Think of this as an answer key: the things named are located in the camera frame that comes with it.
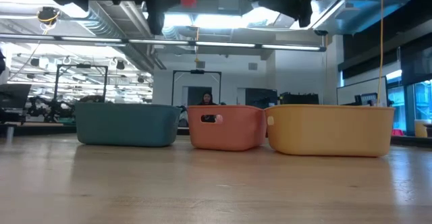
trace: pink bin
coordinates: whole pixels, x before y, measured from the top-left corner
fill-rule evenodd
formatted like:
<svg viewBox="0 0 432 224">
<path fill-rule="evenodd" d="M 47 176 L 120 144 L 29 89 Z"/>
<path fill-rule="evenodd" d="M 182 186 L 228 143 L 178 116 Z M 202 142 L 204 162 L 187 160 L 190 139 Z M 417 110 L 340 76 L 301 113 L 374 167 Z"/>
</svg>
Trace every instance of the pink bin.
<svg viewBox="0 0 432 224">
<path fill-rule="evenodd" d="M 202 122 L 203 115 L 216 115 L 216 122 Z M 191 106 L 188 120 L 190 141 L 197 148 L 241 151 L 265 141 L 265 114 L 256 107 Z"/>
</svg>

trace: yellow bin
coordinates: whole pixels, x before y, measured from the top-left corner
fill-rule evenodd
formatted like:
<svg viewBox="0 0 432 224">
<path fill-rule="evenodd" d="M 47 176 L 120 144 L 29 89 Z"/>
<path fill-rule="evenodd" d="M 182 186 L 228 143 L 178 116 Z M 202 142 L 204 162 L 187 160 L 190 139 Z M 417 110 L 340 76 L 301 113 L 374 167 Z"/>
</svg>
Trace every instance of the yellow bin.
<svg viewBox="0 0 432 224">
<path fill-rule="evenodd" d="M 391 107 L 279 105 L 265 115 L 270 146 L 278 152 L 358 157 L 389 152 Z"/>
</svg>

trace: fluorescent light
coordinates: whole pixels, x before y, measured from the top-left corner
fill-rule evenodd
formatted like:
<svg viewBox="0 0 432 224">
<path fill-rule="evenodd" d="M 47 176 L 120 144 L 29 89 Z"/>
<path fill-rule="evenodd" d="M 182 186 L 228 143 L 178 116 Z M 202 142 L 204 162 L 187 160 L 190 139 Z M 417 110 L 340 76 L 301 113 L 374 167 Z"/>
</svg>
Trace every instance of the fluorescent light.
<svg viewBox="0 0 432 224">
<path fill-rule="evenodd" d="M 165 14 L 164 27 L 191 26 L 192 20 L 188 14 Z"/>
<path fill-rule="evenodd" d="M 320 47 L 297 46 L 297 45 L 263 45 L 263 49 L 281 50 L 300 50 L 300 51 L 320 51 Z"/>
<path fill-rule="evenodd" d="M 200 42 L 197 41 L 198 46 L 220 46 L 220 47 L 239 47 L 239 48 L 254 48 L 255 44 L 246 43 L 219 43 L 219 42 Z"/>
<path fill-rule="evenodd" d="M 144 43 L 149 45 L 188 45 L 188 41 L 180 40 L 149 40 L 149 39 L 130 39 L 130 43 Z"/>
<path fill-rule="evenodd" d="M 30 39 L 30 40 L 53 40 L 53 36 L 46 35 L 21 35 L 21 34 L 0 34 L 0 38 Z"/>
<path fill-rule="evenodd" d="M 85 76 L 80 75 L 80 74 L 73 74 L 72 78 L 75 78 L 75 79 L 77 79 L 79 81 L 83 81 L 83 82 L 85 82 L 87 80 L 87 78 Z"/>
<path fill-rule="evenodd" d="M 103 46 L 103 47 L 126 47 L 126 44 L 115 44 L 115 43 L 95 43 L 96 46 Z"/>
<path fill-rule="evenodd" d="M 402 70 L 398 69 L 395 72 L 388 73 L 385 77 L 387 78 L 387 80 L 391 80 L 391 79 L 394 79 L 394 78 L 398 78 L 400 76 L 402 76 Z"/>
<path fill-rule="evenodd" d="M 312 26 L 313 29 L 318 28 L 323 22 L 330 18 L 343 4 L 345 4 L 345 0 L 340 0 L 331 10 L 329 10 L 318 22 Z"/>
<path fill-rule="evenodd" d="M 87 76 L 94 76 L 94 77 L 105 77 L 105 74 L 87 74 Z M 125 75 L 119 75 L 119 74 L 108 74 L 108 77 L 110 78 L 125 78 Z"/>
<path fill-rule="evenodd" d="M 194 23 L 195 26 L 200 28 L 245 28 L 247 22 L 242 20 L 240 16 L 226 16 L 226 15 L 198 15 Z"/>
<path fill-rule="evenodd" d="M 8 81 L 8 84 L 31 84 L 34 86 L 54 86 L 55 82 L 16 82 L 16 81 Z M 86 83 L 63 83 L 60 82 L 59 86 L 81 86 L 83 88 L 93 88 L 93 89 L 100 89 L 103 88 L 103 84 L 86 84 Z M 145 85 L 118 85 L 118 89 L 125 89 L 129 90 L 129 88 L 139 88 L 139 89 L 146 89 L 148 90 L 149 86 Z M 107 90 L 114 90 L 117 89 L 115 85 L 107 85 Z M 142 94 L 151 94 L 152 92 L 140 92 Z"/>
<path fill-rule="evenodd" d="M 96 42 L 96 43 L 118 43 L 122 40 L 119 38 L 88 38 L 88 37 L 61 37 L 65 41 L 79 41 L 79 42 Z"/>
</svg>

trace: person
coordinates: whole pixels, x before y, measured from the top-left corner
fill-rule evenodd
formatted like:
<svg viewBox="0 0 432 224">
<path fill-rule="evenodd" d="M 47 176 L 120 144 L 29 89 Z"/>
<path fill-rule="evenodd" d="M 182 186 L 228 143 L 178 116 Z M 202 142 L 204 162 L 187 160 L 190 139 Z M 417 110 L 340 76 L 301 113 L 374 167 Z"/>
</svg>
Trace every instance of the person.
<svg viewBox="0 0 432 224">
<path fill-rule="evenodd" d="M 3 55 L 3 53 L 1 52 L 1 49 L 0 49 L 0 76 L 6 70 L 5 59 L 6 58 L 5 58 L 5 56 Z"/>
<path fill-rule="evenodd" d="M 202 99 L 201 102 L 198 105 L 217 105 L 216 103 L 213 102 L 213 95 L 211 94 L 211 92 L 204 92 L 204 94 L 202 95 Z"/>
<path fill-rule="evenodd" d="M 213 95 L 211 94 L 211 92 L 204 92 L 201 102 L 198 105 L 209 106 L 217 104 L 213 102 Z M 201 116 L 201 121 L 206 123 L 215 123 L 216 115 L 203 115 Z"/>
</svg>

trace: teal bin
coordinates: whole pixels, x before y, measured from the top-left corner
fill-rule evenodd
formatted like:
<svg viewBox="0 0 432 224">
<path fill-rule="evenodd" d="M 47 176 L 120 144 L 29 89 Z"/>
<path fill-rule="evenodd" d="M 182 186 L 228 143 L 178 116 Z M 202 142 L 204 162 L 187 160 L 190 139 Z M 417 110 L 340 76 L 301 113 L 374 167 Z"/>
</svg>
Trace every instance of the teal bin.
<svg viewBox="0 0 432 224">
<path fill-rule="evenodd" d="M 165 105 L 76 103 L 78 140 L 89 145 L 169 146 L 180 109 Z"/>
</svg>

